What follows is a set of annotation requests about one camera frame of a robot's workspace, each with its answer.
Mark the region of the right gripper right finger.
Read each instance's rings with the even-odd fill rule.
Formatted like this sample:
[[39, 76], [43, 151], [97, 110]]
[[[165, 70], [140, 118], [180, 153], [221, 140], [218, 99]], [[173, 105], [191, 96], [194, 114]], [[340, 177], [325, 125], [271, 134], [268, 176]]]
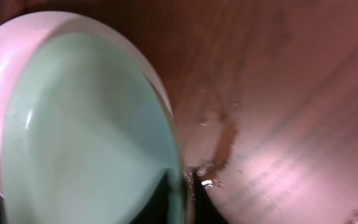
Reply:
[[199, 179], [194, 179], [195, 213], [194, 224], [229, 224], [211, 201]]

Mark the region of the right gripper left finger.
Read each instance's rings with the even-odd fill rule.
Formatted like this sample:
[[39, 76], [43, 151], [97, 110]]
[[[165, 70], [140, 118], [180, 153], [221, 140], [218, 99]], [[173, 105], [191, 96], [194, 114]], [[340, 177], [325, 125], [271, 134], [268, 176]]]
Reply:
[[165, 169], [152, 195], [130, 224], [179, 224], [179, 191]]

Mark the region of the mint green plate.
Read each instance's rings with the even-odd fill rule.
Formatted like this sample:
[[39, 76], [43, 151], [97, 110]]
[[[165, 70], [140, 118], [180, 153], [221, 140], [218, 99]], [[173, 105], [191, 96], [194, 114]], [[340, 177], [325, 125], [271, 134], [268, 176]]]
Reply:
[[86, 34], [47, 41], [21, 73], [4, 122], [8, 223], [129, 223], [181, 159], [155, 87], [114, 44]]

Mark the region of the white plate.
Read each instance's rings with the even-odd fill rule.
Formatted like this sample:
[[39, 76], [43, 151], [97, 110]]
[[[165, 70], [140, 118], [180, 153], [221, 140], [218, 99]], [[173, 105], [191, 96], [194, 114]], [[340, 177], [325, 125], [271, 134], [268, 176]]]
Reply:
[[172, 106], [157, 72], [142, 52], [113, 28], [87, 16], [65, 11], [41, 11], [19, 16], [0, 25], [0, 196], [1, 144], [4, 117], [12, 91], [32, 54], [49, 39], [66, 33], [102, 37], [125, 51], [159, 92], [168, 109]]

